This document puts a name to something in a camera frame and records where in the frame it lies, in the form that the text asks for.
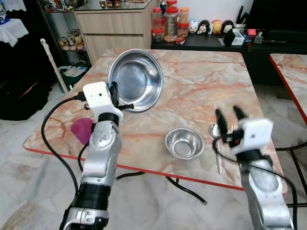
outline small metal bowl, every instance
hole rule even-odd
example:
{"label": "small metal bowl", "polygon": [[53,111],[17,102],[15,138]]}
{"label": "small metal bowl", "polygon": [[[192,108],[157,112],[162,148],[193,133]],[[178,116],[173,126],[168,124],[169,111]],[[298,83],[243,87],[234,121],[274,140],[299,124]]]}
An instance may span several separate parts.
{"label": "small metal bowl", "polygon": [[193,130],[176,128],[166,135],[165,146],[174,157],[189,160],[201,155],[205,142]]}
{"label": "small metal bowl", "polygon": [[131,49],[119,55],[108,80],[118,84],[121,105],[134,104],[134,109],[127,110],[131,113],[149,110],[163,89],[163,73],[158,61],[141,49]]}

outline black cable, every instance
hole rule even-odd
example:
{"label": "black cable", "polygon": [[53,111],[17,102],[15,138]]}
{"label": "black cable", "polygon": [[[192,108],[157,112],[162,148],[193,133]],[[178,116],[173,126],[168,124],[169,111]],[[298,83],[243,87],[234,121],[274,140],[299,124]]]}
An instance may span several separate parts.
{"label": "black cable", "polygon": [[245,165],[245,166],[248,166],[248,167],[253,167],[253,168],[256,168],[256,169],[260,169],[260,170],[263,170],[263,171],[267,171],[269,173],[272,173],[274,175],[277,175],[281,178],[283,178],[287,184],[289,184],[289,186],[291,187],[291,190],[292,190],[292,197],[293,197],[293,226],[294,226],[294,229],[297,230],[297,193],[296,193],[296,188],[294,186],[294,184],[289,180],[287,179],[286,177],[276,173],[276,172],[273,172],[273,171],[270,171],[270,170],[267,170],[267,169],[264,169],[264,168],[261,168],[261,167],[257,167],[257,166],[254,166],[254,165],[250,165],[249,163],[247,162],[237,162],[236,160],[233,160],[231,158],[228,158],[226,156],[224,156],[223,154],[221,154],[218,150],[217,150],[217,147],[216,147],[216,142],[220,139],[221,137],[217,137],[213,140],[212,142],[212,148],[213,150],[215,151],[216,154],[219,154],[221,157],[229,160],[229,161],[232,161],[232,162],[235,162],[235,163],[238,163],[238,164],[242,164],[242,165]]}
{"label": "black cable", "polygon": [[83,167],[81,165],[81,156],[84,152],[84,150],[86,149],[86,147],[89,145],[90,141],[88,141],[84,146],[83,148],[81,149],[81,151],[79,152],[79,155],[78,155],[78,165],[79,165],[79,168],[80,168],[80,171],[83,172]]}
{"label": "black cable", "polygon": [[131,173],[122,174],[122,175],[116,177],[116,179],[120,180],[120,179],[125,178],[125,177],[139,176],[139,175],[143,175],[143,174],[145,174],[145,172],[131,172]]}
{"label": "black cable", "polygon": [[[287,204],[288,207],[293,207],[294,204]],[[307,207],[307,203],[298,203],[297,207]]]}
{"label": "black cable", "polygon": [[300,149],[300,148],[305,147],[305,146],[307,146],[307,142],[300,144],[300,145],[287,147],[287,148],[275,148],[275,151],[291,151],[291,150]]}
{"label": "black cable", "polygon": [[169,176],[166,176],[167,180],[172,183],[174,186],[176,186],[177,188],[181,189],[182,191],[185,191],[186,193],[191,194],[192,196],[194,196],[195,198],[199,199],[204,205],[207,205],[207,201],[205,199],[203,199],[200,195],[198,195],[197,193],[181,186],[180,184],[178,184],[177,182],[173,181],[172,178],[170,178]]}
{"label": "black cable", "polygon": [[46,137],[45,137],[45,126],[46,126],[46,122],[47,120],[49,119],[49,117],[51,116],[51,114],[58,108],[60,107],[62,104],[66,103],[66,102],[69,102],[69,101],[73,101],[73,100],[77,100],[78,97],[77,96],[74,96],[74,97],[71,97],[71,98],[68,98],[68,99],[65,99],[64,101],[61,101],[60,103],[58,103],[48,114],[47,116],[45,117],[44,121],[43,121],[43,124],[42,124],[42,127],[41,127],[41,135],[42,135],[42,138],[43,138],[43,141],[44,143],[46,144],[46,146],[48,147],[48,149],[59,159],[59,161],[64,164],[64,166],[66,167],[66,169],[68,170],[69,174],[71,175],[71,178],[73,180],[73,185],[75,187],[75,194],[77,195],[78,194],[78,183],[77,183],[77,180],[76,180],[76,177],[75,175],[73,174],[73,171],[71,170],[70,166],[67,164],[66,161],[64,161],[64,159],[57,154],[57,152],[55,152],[55,150],[50,146],[50,144],[48,143]]}
{"label": "black cable", "polygon": [[295,156],[293,150],[290,150],[290,154],[291,154],[291,157],[292,157],[292,159],[293,159],[294,165],[295,165],[295,167],[296,167],[296,170],[297,170],[299,179],[300,179],[301,182],[302,182],[302,185],[303,185],[305,194],[307,195],[307,184],[306,184],[306,181],[305,181],[305,179],[304,179],[304,175],[303,175],[303,173],[302,173],[301,167],[300,167],[299,164],[298,164],[297,158],[296,158],[296,156]]}

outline white cloth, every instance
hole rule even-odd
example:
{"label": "white cloth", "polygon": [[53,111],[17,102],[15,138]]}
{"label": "white cloth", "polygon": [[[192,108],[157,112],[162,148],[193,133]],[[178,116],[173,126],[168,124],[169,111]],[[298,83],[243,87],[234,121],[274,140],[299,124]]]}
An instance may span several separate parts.
{"label": "white cloth", "polygon": [[2,0],[6,11],[23,10],[26,11],[23,0]]}
{"label": "white cloth", "polygon": [[0,41],[10,43],[11,47],[14,47],[18,38],[27,34],[29,32],[20,19],[11,18],[9,22],[0,25]]}

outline glass cabinet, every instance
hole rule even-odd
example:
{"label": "glass cabinet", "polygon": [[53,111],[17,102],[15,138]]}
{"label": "glass cabinet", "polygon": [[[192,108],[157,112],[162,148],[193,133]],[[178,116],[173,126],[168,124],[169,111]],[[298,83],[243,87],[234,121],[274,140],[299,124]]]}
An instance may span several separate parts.
{"label": "glass cabinet", "polygon": [[65,65],[90,67],[74,10],[87,0],[36,0]]}

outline spoon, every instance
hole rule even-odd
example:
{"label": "spoon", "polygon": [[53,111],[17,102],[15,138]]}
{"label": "spoon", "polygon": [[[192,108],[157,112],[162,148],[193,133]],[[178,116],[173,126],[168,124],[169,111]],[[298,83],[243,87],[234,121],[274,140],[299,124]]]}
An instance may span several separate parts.
{"label": "spoon", "polygon": [[[218,138],[220,136],[220,129],[217,124],[211,125],[210,134],[213,138]],[[216,143],[216,148],[219,152],[221,152],[219,142]],[[217,171],[219,172],[219,174],[222,174],[222,159],[220,154],[216,154],[216,164],[217,164]]]}

